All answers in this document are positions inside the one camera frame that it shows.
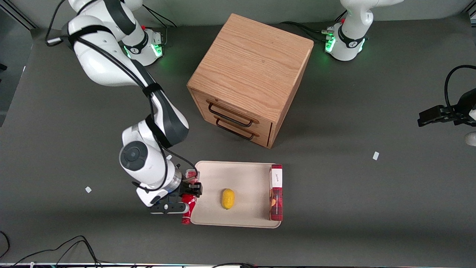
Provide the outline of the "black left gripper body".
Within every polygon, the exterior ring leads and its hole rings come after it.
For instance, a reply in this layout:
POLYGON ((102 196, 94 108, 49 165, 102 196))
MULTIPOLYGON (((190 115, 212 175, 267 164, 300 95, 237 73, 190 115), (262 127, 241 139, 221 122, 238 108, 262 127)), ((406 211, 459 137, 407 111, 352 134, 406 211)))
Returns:
POLYGON ((476 121, 470 116, 471 110, 475 108, 476 105, 476 89, 472 89, 464 93, 456 105, 452 105, 452 108, 460 120, 454 120, 453 124, 455 126, 460 124, 466 124, 471 127, 476 126, 476 121))

